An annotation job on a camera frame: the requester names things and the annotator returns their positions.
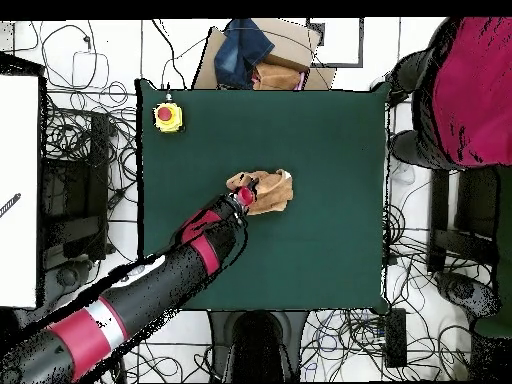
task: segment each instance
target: blue cloth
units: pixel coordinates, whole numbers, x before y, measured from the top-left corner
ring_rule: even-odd
[[[224,34],[227,39],[214,60],[217,83],[252,89],[252,71],[272,51],[274,44],[251,19],[233,19]]]

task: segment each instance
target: green tabletop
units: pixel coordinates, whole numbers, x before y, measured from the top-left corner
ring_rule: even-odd
[[[284,169],[294,199],[249,216],[247,248],[185,309],[319,309],[380,303],[387,85],[346,91],[172,92],[186,130],[165,134],[165,92],[137,80],[144,254],[240,171]]]

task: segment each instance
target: black robot arm segment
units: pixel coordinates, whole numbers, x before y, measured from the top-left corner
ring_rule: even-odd
[[[222,270],[245,231],[247,199],[255,197],[243,189],[187,220],[159,267],[17,345],[2,359],[1,382],[75,382],[165,311],[179,309]]]

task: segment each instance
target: red band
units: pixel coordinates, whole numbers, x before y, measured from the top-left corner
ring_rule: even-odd
[[[73,382],[110,353],[107,338],[86,309],[76,311],[49,328],[62,339],[71,353]]]
[[[212,275],[217,271],[217,269],[219,269],[220,265],[217,255],[205,236],[200,236],[190,243],[190,245],[201,255],[208,275]]]
[[[183,235],[181,237],[181,241],[183,243],[186,243],[187,241],[201,234],[203,232],[205,224],[221,220],[219,215],[217,215],[215,212],[208,210],[205,212],[205,214],[201,217],[200,220],[198,220],[197,222],[191,222],[200,212],[201,211],[197,212],[183,225],[185,227],[185,229],[183,230]],[[204,267],[208,275],[212,275],[215,271],[217,271],[217,269],[219,269],[219,259],[215,254],[215,250],[210,245],[210,242],[206,239],[204,235],[201,235],[195,240],[193,240],[190,243],[190,245],[201,256],[201,259],[203,260]]]

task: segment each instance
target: emergency stop button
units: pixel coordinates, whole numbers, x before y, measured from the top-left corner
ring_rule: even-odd
[[[170,121],[171,116],[172,116],[171,109],[169,109],[167,107],[161,107],[160,109],[158,109],[158,117],[162,121]]]
[[[164,133],[184,129],[182,110],[176,103],[161,103],[153,109],[155,126]]]

